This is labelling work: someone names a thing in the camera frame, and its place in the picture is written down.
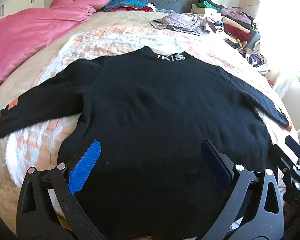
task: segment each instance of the red clothing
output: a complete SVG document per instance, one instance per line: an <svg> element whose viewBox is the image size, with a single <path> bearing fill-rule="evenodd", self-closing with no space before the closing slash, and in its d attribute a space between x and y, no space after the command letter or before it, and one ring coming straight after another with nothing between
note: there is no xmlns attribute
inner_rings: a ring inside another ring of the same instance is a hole
<svg viewBox="0 0 300 240"><path fill-rule="evenodd" d="M225 32L229 32L232 36L239 39L240 41L250 41L251 35L248 33L243 32L242 30L239 30L238 28L235 28L229 24L225 24Z"/></svg>
<svg viewBox="0 0 300 240"><path fill-rule="evenodd" d="M137 8L133 8L133 7L117 7L117 8L112 8L109 10L109 12L116 12L116 11L142 11L142 12L154 12L154 10L152 8L150 8L149 6L144 6L141 9L137 9Z"/></svg>

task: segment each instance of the sweater collar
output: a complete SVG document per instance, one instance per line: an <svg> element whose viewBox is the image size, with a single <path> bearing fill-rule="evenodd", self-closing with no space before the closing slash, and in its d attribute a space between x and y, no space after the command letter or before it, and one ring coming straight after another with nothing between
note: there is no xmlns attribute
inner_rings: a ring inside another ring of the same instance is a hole
<svg viewBox="0 0 300 240"><path fill-rule="evenodd" d="M143 48L140 49L140 51L147 55L150 56L151 58L157 59L157 60L166 60L166 61L183 61L183 60L187 60L189 58L191 58L192 56L189 55L188 53L186 53L185 51L182 53L175 53L172 54L170 56L166 56L166 55L160 55L160 54L156 54L152 51L151 48L149 48L148 46L144 46Z"/></svg>

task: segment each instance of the dark blue gripper pad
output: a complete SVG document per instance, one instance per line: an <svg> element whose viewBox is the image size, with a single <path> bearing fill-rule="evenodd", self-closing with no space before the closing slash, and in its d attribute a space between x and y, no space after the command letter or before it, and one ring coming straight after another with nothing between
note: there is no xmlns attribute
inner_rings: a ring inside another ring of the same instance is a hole
<svg viewBox="0 0 300 240"><path fill-rule="evenodd" d="M232 176L225 163L207 140L201 144L201 155L216 180L219 189L226 192L231 191Z"/></svg>
<svg viewBox="0 0 300 240"><path fill-rule="evenodd" d="M101 145L98 141L94 141L72 169L69 174L68 184L72 195L74 195L76 191L82 189L90 172L92 171L92 168L100 157L100 153Z"/></svg>
<svg viewBox="0 0 300 240"><path fill-rule="evenodd" d="M290 135L286 137L285 143L300 158L300 144L298 144Z"/></svg>

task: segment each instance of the pink blanket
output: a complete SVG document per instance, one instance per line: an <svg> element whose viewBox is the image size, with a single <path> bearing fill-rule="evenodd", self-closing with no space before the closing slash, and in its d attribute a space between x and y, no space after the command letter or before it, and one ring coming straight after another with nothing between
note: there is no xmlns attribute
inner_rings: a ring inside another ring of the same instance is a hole
<svg viewBox="0 0 300 240"><path fill-rule="evenodd" d="M88 21L110 0L53 0L0 20L0 84L21 63Z"/></svg>

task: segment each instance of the black sweater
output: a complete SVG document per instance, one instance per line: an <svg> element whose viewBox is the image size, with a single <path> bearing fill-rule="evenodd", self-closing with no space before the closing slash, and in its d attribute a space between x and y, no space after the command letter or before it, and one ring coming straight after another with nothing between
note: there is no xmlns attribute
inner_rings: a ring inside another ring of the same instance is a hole
<svg viewBox="0 0 300 240"><path fill-rule="evenodd" d="M203 140L253 171L271 164L271 139L255 106L285 115L260 91L186 52L79 59L0 112L0 138L48 119L82 113L58 163L98 140L101 155L81 206L110 239L197 236L224 199L200 154Z"/></svg>

